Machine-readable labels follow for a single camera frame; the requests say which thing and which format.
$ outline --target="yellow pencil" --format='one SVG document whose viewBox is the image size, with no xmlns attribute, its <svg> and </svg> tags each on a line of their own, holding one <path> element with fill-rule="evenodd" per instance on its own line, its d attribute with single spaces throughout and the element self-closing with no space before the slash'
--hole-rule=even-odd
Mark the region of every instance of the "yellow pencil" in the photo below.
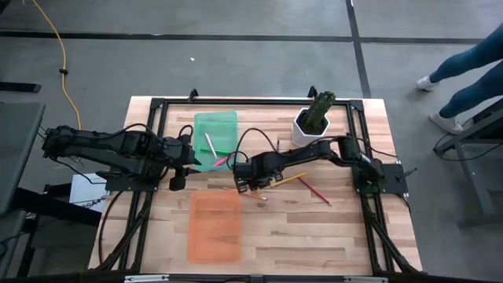
<svg viewBox="0 0 503 283">
<path fill-rule="evenodd" d="M 286 182 L 293 181 L 293 180 L 295 180 L 295 179 L 297 179 L 297 178 L 300 178 L 300 177 L 303 177 L 303 176 L 305 176 L 305 175 L 307 175 L 307 173 L 298 174 L 298 175 L 295 175 L 295 176 L 293 176 L 293 177 L 286 178 L 286 179 L 284 179 L 283 181 L 279 181 L 279 182 L 275 182 L 275 183 L 273 183 L 273 184 L 270 184 L 270 186 L 275 187 L 275 186 L 283 185 L 283 184 L 285 184 Z"/>
</svg>

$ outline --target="pink marker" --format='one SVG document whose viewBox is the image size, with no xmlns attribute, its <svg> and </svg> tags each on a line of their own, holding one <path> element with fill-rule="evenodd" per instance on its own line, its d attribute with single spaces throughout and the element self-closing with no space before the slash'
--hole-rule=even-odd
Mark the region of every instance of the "pink marker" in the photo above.
<svg viewBox="0 0 503 283">
<path fill-rule="evenodd" d="M 229 158 L 229 157 L 226 157 L 226 158 L 218 161 L 217 163 L 213 164 L 213 167 L 217 167 L 217 166 L 224 164 L 227 161 L 227 158 Z"/>
</svg>

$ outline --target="white paper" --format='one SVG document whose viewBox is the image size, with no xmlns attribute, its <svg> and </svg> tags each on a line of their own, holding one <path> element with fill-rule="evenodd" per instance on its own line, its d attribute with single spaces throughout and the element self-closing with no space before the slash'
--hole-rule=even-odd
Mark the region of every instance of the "white paper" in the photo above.
<svg viewBox="0 0 503 283">
<path fill-rule="evenodd" d="M 92 182 L 106 182 L 103 178 L 98 177 L 96 174 L 84 174 L 87 178 L 91 179 Z M 90 205 L 93 201 L 99 199 L 103 196 L 109 195 L 109 192 L 105 190 L 105 184 L 91 184 L 81 175 L 73 175 L 72 179 L 72 190 L 70 192 L 70 202 L 75 203 L 75 205 L 80 205 L 86 207 Z M 102 200 L 98 204 L 90 207 L 90 209 L 98 212 L 103 212 L 105 207 L 105 201 Z"/>
</svg>

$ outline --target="white pot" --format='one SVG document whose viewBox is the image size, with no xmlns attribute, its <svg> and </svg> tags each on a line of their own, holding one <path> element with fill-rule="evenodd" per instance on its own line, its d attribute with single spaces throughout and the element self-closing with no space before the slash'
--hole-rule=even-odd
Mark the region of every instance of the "white pot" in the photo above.
<svg viewBox="0 0 503 283">
<path fill-rule="evenodd" d="M 310 142 L 314 141 L 317 138 L 321 138 L 325 135 L 327 132 L 328 128 L 330 127 L 330 121 L 327 119 L 327 115 L 325 115 L 325 120 L 327 126 L 323 130 L 323 133 L 321 134 L 304 134 L 302 130 L 300 129 L 300 126 L 297 124 L 297 119 L 299 118 L 300 114 L 302 114 L 304 111 L 307 111 L 308 108 L 301 108 L 299 113 L 297 113 L 297 116 L 293 120 L 293 128 L 292 128 L 292 142 L 298 146 L 306 146 Z"/>
</svg>

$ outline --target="white sneaker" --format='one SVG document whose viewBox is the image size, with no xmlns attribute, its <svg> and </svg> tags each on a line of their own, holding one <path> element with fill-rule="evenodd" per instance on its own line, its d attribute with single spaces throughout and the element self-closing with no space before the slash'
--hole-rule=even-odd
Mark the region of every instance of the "white sneaker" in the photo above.
<svg viewBox="0 0 503 283">
<path fill-rule="evenodd" d="M 430 120 L 441 127 L 443 130 L 450 132 L 451 134 L 460 134 L 463 131 L 463 127 L 459 124 L 457 119 L 454 118 L 442 118 L 437 112 L 430 115 Z"/>
<path fill-rule="evenodd" d="M 416 82 L 417 88 L 420 90 L 433 91 L 439 83 L 430 82 L 430 77 L 425 76 L 423 79 L 420 79 Z"/>
</svg>

